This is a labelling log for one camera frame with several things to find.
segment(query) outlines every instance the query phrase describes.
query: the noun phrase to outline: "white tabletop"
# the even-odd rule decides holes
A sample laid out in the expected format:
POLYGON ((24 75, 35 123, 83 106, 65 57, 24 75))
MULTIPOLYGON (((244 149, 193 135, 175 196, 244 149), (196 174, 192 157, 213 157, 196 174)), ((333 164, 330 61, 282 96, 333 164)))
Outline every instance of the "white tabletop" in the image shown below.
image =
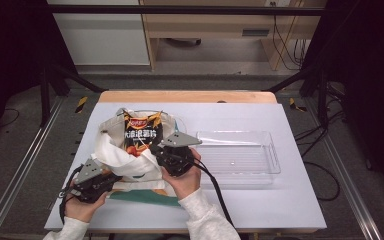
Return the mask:
MULTIPOLYGON (((272 184, 258 190, 222 190, 232 221, 241 232, 309 233, 326 228, 282 105, 261 103, 98 103, 89 119, 68 176, 94 149, 98 125, 118 109, 163 110, 181 119, 187 134, 197 131, 267 131, 281 167, 272 184)), ((214 190, 205 190, 219 204, 214 190)), ((45 228, 62 228, 58 199, 45 228)), ((95 232, 185 232, 187 213, 181 207, 108 199, 95 213, 95 232)))

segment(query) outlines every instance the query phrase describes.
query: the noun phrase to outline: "snack bag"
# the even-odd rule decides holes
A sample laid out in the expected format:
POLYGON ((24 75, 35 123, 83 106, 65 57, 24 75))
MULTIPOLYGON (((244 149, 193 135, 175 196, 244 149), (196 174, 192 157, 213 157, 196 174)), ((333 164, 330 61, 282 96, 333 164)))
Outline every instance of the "snack bag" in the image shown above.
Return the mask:
POLYGON ((138 157, 152 143, 163 139, 161 112, 146 116, 132 117, 123 111, 125 130, 123 148, 128 154, 138 157))

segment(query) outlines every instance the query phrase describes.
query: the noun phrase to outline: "human hand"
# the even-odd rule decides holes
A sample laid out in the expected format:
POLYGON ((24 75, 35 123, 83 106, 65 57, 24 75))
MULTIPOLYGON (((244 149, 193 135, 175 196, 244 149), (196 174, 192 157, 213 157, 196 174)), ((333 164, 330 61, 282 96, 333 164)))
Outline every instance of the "human hand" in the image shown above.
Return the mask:
MULTIPOLYGON (((201 155, 195 149, 191 148, 191 151, 195 159, 201 160, 201 155)), ((161 170, 163 179, 173 187, 179 200, 198 190, 201 185, 201 170, 195 166, 179 177, 170 176, 164 167, 161 170)))
POLYGON ((96 209, 105 203, 106 197, 107 192, 104 192, 95 203, 85 203, 69 193, 66 196, 65 216, 88 223, 92 219, 96 209))

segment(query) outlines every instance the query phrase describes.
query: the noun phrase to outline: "green paper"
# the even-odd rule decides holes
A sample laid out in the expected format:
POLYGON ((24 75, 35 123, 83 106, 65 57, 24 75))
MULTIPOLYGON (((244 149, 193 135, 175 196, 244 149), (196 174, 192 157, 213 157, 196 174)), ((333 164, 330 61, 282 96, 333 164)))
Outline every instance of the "green paper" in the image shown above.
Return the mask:
POLYGON ((166 206, 180 206, 177 197, 163 196, 152 190, 117 191, 110 195, 110 199, 141 202, 166 206))

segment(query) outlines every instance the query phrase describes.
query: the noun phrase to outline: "clear plastic container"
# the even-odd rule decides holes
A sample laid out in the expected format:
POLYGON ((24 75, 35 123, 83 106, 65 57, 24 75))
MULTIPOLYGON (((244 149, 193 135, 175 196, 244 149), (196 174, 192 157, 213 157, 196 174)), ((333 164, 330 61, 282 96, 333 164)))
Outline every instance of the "clear plastic container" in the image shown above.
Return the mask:
MULTIPOLYGON (((265 131, 198 132, 196 148, 209 172, 224 189, 259 189, 280 173, 273 140, 265 131)), ((202 173, 201 186, 212 188, 202 173)))

